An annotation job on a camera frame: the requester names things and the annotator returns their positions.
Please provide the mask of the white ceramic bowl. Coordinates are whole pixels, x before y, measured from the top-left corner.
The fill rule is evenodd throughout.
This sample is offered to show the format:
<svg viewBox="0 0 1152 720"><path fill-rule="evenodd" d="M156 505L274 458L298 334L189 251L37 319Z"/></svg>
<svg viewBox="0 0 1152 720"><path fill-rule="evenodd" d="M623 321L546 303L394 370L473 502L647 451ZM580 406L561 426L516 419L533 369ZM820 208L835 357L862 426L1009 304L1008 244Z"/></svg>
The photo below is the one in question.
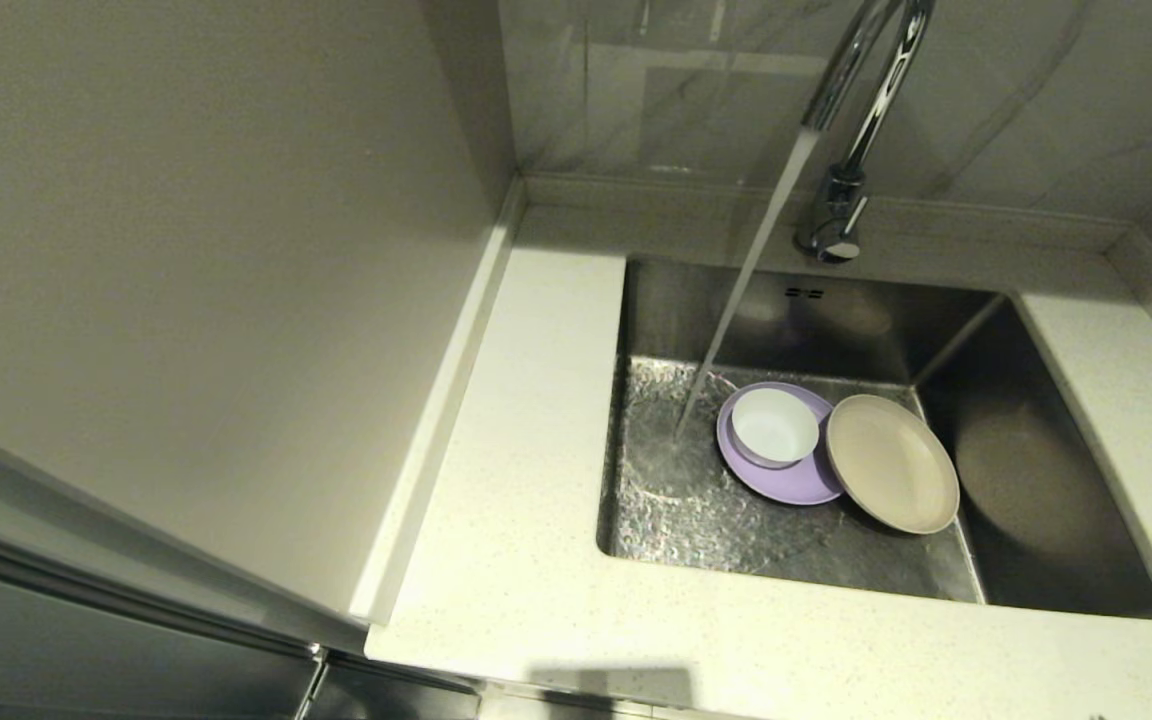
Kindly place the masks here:
<svg viewBox="0 0 1152 720"><path fill-rule="evenodd" d="M803 397L756 387L733 401L730 434L740 454L768 469L790 468L817 450L820 420Z"/></svg>

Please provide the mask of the purple round plate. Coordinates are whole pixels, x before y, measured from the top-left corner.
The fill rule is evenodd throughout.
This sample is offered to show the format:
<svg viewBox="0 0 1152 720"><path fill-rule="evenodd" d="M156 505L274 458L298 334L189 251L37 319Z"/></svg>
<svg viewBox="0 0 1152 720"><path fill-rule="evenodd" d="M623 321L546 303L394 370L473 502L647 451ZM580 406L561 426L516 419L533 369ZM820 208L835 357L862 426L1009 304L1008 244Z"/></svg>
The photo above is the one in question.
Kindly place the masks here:
<svg viewBox="0 0 1152 720"><path fill-rule="evenodd" d="M776 389L786 395L799 397L814 414L820 429L820 438L812 456L809 456L787 468L764 468L755 461L741 455L736 444L736 434L732 430L732 411L740 397L756 389ZM828 503L844 495L844 487L827 454L826 424L835 406L824 400L817 393L791 382L753 382L732 393L719 409L717 419L717 446L723 465L735 477L760 497L770 500L797 505L814 506Z"/></svg>

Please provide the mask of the cream round plate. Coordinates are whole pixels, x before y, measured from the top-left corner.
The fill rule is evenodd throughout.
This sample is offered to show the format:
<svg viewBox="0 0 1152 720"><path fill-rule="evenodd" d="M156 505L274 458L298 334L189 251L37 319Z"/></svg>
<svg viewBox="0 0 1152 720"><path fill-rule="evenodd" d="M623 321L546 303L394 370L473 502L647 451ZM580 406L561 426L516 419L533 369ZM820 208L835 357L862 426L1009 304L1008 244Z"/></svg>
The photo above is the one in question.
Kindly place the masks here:
<svg viewBox="0 0 1152 720"><path fill-rule="evenodd" d="M826 450L847 495L882 525L932 536L956 518L954 462L905 407L874 395L846 397L826 423Z"/></svg>

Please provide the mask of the stainless steel sink basin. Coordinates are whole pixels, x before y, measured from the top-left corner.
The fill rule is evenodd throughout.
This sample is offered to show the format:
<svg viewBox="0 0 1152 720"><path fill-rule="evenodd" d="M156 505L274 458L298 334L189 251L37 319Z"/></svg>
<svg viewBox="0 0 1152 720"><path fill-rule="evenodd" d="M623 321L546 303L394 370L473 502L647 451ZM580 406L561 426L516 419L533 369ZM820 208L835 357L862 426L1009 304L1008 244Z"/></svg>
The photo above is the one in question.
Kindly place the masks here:
<svg viewBox="0 0 1152 720"><path fill-rule="evenodd" d="M1005 293L773 272L626 268L596 544L613 558L958 602L1152 620L1152 560L1101 452ZM957 473L954 520L902 532L833 486L755 491L723 458L723 402L785 382L924 420Z"/></svg>

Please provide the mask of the running water stream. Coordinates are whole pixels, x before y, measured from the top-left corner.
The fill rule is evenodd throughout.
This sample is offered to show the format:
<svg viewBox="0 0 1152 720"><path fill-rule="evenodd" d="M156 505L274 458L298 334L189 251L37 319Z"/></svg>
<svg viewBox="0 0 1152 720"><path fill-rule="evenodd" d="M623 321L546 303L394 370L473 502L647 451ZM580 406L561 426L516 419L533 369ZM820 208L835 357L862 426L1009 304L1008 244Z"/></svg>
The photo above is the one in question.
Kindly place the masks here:
<svg viewBox="0 0 1152 720"><path fill-rule="evenodd" d="M773 188L767 209L764 210L760 222L756 227L755 236L750 241L745 258L742 260L735 282L732 285L732 291L728 293L727 300L723 302L722 313L719 314L717 329L714 329L712 338L710 338L707 353L703 356L702 364L696 370L691 386L687 391L684 409L679 415L675 429L672 430L669 437L672 444L677 444L682 435L685 434L685 429L689 429L692 411L696 404L698 404L705 379L708 378L710 369L712 369L714 361L717 361L717 355L721 350L723 338L726 338L727 331L730 328L733 316L736 314L742 296L745 295L750 279L753 276L756 266L761 260L765 247L768 245L771 234L776 228L776 220L780 219L787 202L790 200L797 179L803 173L809 159L812 158L814 146L818 145L819 141L820 132L818 129L805 126L799 127L795 145L791 146L790 156L788 156L780 179L778 179L776 185Z"/></svg>

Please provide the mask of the chrome gooseneck faucet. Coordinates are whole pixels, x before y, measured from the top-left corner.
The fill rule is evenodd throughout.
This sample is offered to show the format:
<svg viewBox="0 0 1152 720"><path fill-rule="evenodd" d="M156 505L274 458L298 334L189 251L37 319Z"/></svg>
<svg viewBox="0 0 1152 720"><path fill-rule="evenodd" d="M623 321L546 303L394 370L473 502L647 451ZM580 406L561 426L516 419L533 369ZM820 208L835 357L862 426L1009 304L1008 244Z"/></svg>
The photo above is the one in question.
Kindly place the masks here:
<svg viewBox="0 0 1152 720"><path fill-rule="evenodd" d="M814 88L803 127L826 135L844 109L855 79L882 32L892 22L896 24L890 54L884 61L872 100L855 129L850 146L838 162L829 165L797 223L794 242L809 258L824 264L844 264L859 258L858 227L869 200L865 162L929 35L935 3L937 0L861 0Z"/></svg>

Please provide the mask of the tall grey cabinet panel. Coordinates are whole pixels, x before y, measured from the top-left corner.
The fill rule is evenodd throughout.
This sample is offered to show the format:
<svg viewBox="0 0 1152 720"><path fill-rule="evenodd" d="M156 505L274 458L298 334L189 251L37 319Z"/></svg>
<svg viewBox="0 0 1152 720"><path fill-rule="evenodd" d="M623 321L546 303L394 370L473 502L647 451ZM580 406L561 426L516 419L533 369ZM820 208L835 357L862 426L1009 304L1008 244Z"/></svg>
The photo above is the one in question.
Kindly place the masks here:
<svg viewBox="0 0 1152 720"><path fill-rule="evenodd" d="M0 0L0 452L391 616L515 179L498 0Z"/></svg>

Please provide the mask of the glossy dark cabinet panel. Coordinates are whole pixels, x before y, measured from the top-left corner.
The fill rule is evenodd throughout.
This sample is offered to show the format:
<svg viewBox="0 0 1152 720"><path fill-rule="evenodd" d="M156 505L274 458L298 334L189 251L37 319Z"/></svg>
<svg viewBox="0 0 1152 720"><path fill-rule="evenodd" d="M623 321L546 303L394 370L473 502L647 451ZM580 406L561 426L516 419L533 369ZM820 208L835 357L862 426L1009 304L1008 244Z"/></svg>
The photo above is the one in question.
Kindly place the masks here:
<svg viewBox="0 0 1152 720"><path fill-rule="evenodd" d="M477 720L467 682L132 591L0 541L0 720Z"/></svg>

